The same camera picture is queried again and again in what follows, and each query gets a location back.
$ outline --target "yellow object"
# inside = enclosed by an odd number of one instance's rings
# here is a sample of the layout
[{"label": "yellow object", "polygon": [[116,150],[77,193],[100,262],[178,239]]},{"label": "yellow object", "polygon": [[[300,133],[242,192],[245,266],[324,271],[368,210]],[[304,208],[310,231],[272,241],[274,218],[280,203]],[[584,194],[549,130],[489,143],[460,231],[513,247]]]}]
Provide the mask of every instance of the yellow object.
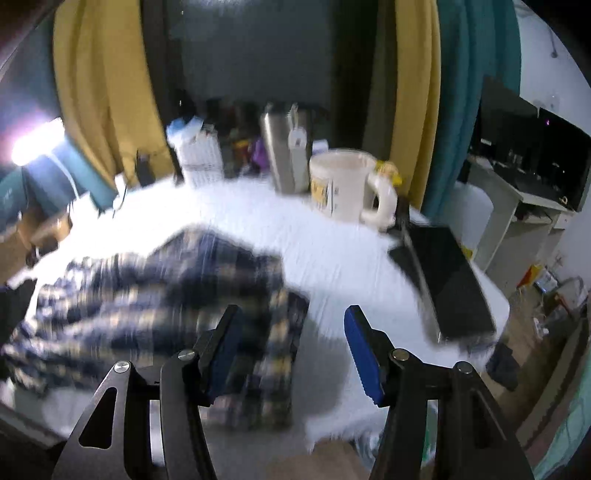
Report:
[{"label": "yellow object", "polygon": [[436,0],[396,1],[397,92],[390,160],[410,203],[420,209],[433,155],[441,81]]},{"label": "yellow object", "polygon": [[400,185],[402,185],[402,177],[400,176],[400,173],[398,173],[398,169],[393,162],[378,160],[375,163],[375,171],[380,175],[390,178],[392,186],[400,187]]},{"label": "yellow object", "polygon": [[139,0],[66,0],[56,12],[53,59],[68,136],[115,187],[137,183],[135,157],[156,178],[174,171],[152,93]]},{"label": "yellow object", "polygon": [[474,250],[472,250],[471,248],[468,248],[468,247],[464,247],[463,245],[460,245],[460,248],[462,249],[462,253],[464,254],[464,257],[466,257],[468,260],[471,260],[472,255],[474,255]]}]

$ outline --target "plaid shirt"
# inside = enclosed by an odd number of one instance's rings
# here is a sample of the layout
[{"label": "plaid shirt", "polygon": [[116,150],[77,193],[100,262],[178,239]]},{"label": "plaid shirt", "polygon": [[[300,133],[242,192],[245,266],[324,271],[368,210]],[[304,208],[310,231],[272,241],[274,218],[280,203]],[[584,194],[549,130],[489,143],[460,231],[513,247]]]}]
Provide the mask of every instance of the plaid shirt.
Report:
[{"label": "plaid shirt", "polygon": [[281,258],[254,255],[212,231],[188,228],[152,255],[72,261],[41,288],[37,312],[2,347],[12,379],[96,388],[112,365],[162,364],[215,328],[235,303],[247,318],[226,394],[204,424],[243,429],[290,423],[291,369],[308,302],[287,290]]}]

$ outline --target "bright light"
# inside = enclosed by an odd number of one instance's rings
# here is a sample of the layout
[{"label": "bright light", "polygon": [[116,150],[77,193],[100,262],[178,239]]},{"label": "bright light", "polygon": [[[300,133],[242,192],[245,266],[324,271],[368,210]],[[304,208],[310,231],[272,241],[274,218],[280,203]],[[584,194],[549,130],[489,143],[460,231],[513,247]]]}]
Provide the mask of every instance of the bright light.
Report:
[{"label": "bright light", "polygon": [[37,157],[51,152],[64,140],[64,123],[53,119],[19,138],[12,149],[12,161],[22,167]]}]

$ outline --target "floor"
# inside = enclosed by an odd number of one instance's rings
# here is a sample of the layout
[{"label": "floor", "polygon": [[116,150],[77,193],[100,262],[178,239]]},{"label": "floor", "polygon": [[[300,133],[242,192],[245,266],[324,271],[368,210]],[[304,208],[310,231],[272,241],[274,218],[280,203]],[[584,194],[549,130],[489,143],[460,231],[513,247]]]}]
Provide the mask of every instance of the floor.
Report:
[{"label": "floor", "polygon": [[540,398],[565,342],[549,337],[540,340],[537,337],[533,318],[540,316],[540,301],[541,295],[533,287],[515,292],[509,298],[511,313],[502,341],[513,350],[513,357],[521,367],[517,389],[510,392],[487,373],[482,374],[484,383],[515,430]]},{"label": "floor", "polygon": [[[533,317],[540,314],[540,294],[534,288],[516,292],[510,299],[511,314],[502,335],[521,366],[519,384],[514,392],[496,383],[487,373],[482,379],[496,398],[510,425],[517,429],[538,401],[552,375],[564,346],[548,337],[540,340]],[[431,478],[429,466],[421,479]],[[301,455],[269,465],[267,480],[367,480],[369,472],[363,467],[354,448],[341,441],[318,444],[311,455]]]}]

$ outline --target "lamp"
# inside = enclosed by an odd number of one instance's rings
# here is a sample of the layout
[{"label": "lamp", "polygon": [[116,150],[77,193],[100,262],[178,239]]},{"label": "lamp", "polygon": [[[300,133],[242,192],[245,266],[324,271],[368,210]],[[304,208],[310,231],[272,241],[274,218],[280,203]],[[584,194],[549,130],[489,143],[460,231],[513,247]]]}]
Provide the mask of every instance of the lamp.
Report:
[{"label": "lamp", "polygon": [[20,167],[27,165],[42,155],[49,158],[66,176],[76,199],[80,198],[78,188],[72,175],[63,163],[53,154],[53,149],[64,141],[65,130],[61,118],[54,118],[46,122],[27,135],[23,135],[15,143],[12,149],[12,162]]}]

